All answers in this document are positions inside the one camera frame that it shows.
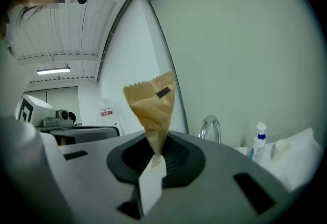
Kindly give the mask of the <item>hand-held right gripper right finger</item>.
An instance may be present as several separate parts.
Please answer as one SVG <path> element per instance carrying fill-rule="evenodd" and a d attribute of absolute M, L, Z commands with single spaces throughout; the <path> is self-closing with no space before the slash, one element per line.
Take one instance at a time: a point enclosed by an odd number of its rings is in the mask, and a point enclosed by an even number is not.
<path fill-rule="evenodd" d="M 199 146 L 204 152 L 204 170 L 186 187 L 168 188 L 152 209 L 154 224 L 250 224 L 267 223 L 278 216 L 290 193 L 271 173 L 233 147 L 184 133 L 174 135 Z M 249 175 L 273 200 L 258 214 L 235 175 Z"/>

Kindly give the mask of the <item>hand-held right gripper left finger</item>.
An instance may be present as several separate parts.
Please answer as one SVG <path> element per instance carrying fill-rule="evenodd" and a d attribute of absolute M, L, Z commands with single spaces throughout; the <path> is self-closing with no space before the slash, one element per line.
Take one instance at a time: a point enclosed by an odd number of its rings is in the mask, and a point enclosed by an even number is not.
<path fill-rule="evenodd" d="M 40 135 L 42 201 L 59 211 L 59 223 L 154 224 L 153 213 L 137 220 L 118 210 L 121 204 L 134 198 L 134 186 L 118 181 L 106 163 L 109 152 L 116 146 L 141 134 L 139 131 L 68 146 L 58 146 L 50 134 Z"/>

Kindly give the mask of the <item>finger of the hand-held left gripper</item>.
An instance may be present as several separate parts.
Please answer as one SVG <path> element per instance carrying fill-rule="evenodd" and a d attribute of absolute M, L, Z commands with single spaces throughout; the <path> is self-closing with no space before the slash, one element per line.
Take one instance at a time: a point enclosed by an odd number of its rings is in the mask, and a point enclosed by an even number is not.
<path fill-rule="evenodd" d="M 120 131 L 117 127 L 71 126 L 50 130 L 50 134 L 59 145 L 70 145 L 119 137 Z"/>

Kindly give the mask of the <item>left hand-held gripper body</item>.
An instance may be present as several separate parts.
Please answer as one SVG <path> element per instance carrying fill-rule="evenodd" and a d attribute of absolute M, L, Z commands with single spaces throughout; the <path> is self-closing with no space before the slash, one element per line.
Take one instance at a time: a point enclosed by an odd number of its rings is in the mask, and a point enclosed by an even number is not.
<path fill-rule="evenodd" d="M 41 131 L 74 125 L 74 116 L 71 118 L 67 110 L 55 108 L 28 94 L 24 94 L 19 103 L 17 120 L 31 123 Z"/>

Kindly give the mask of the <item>yellow sponge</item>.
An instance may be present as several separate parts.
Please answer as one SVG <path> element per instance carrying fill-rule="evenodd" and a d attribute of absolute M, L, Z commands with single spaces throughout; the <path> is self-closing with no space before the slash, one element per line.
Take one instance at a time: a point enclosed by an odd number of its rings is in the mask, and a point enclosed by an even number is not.
<path fill-rule="evenodd" d="M 168 135 L 175 104 L 176 79 L 166 72 L 150 81 L 123 88 L 126 101 L 141 125 L 154 152 L 152 166 L 163 160 L 162 150 Z"/>

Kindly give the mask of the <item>small white cup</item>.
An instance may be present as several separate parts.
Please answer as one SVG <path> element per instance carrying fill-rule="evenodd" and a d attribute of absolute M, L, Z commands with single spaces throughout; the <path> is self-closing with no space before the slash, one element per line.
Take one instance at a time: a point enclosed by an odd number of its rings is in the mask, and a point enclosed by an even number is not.
<path fill-rule="evenodd" d="M 277 163 L 286 158 L 291 150 L 291 144 L 289 141 L 282 139 L 275 143 L 272 155 L 272 162 Z"/>

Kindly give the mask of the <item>white water dispenser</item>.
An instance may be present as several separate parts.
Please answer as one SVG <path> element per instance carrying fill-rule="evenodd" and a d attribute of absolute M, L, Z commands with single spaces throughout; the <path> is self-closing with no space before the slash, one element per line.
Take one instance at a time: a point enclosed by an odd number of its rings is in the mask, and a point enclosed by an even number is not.
<path fill-rule="evenodd" d="M 115 102 L 109 98 L 101 98 L 99 101 L 100 117 L 103 125 L 116 127 L 119 135 L 123 135 L 121 123 Z"/>

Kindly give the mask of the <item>long ceiling light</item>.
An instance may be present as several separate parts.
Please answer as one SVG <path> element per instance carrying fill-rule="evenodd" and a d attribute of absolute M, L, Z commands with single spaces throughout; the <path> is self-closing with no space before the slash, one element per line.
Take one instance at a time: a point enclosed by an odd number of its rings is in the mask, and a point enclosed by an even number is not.
<path fill-rule="evenodd" d="M 71 72 L 71 69 L 69 67 L 44 69 L 44 70 L 38 70 L 37 74 L 38 75 L 46 75 L 46 74 L 65 73 L 65 72 Z"/>

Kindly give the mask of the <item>white bottle with blue label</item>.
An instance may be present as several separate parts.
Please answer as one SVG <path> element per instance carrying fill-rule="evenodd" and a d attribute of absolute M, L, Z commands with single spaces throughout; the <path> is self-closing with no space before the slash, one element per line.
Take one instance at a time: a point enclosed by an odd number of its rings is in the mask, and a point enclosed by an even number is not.
<path fill-rule="evenodd" d="M 266 135 L 265 135 L 266 128 L 267 126 L 263 122 L 258 122 L 256 126 L 258 134 L 254 138 L 252 148 L 250 149 L 249 152 L 249 159 L 256 163 L 259 163 L 264 153 L 265 144 L 266 144 Z"/>

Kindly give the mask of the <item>chrome faucet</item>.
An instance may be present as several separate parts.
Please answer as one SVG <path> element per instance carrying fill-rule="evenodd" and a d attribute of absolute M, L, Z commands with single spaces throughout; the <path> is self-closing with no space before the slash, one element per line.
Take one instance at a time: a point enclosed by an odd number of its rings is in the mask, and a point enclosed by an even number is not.
<path fill-rule="evenodd" d="M 209 115 L 207 116 L 201 126 L 200 130 L 198 133 L 198 137 L 201 139 L 207 139 L 207 134 L 209 132 L 210 126 L 213 126 L 214 128 L 214 138 L 216 143 L 221 143 L 221 128 L 220 128 L 220 123 L 219 120 L 216 116 L 214 115 Z"/>

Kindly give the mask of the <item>white sink basin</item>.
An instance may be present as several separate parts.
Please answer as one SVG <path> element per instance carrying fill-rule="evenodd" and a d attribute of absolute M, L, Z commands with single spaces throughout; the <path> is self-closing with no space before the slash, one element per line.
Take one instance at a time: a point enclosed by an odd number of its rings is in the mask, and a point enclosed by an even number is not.
<path fill-rule="evenodd" d="M 315 141 L 311 128 L 285 140 L 291 144 L 286 158 L 277 163 L 272 162 L 276 142 L 266 143 L 263 156 L 257 164 L 276 177 L 288 191 L 293 191 L 311 181 L 323 156 L 323 150 Z M 249 158 L 251 148 L 237 147 L 236 150 Z"/>

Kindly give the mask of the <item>grey-green roller blind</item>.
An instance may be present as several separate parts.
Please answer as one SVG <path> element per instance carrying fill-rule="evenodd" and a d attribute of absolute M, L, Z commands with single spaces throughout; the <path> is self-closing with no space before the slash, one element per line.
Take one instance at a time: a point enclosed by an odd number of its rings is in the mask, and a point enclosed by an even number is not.
<path fill-rule="evenodd" d="M 209 115 L 223 143 L 311 128 L 323 143 L 326 43 L 306 0 L 150 0 L 177 75 L 188 132 Z"/>

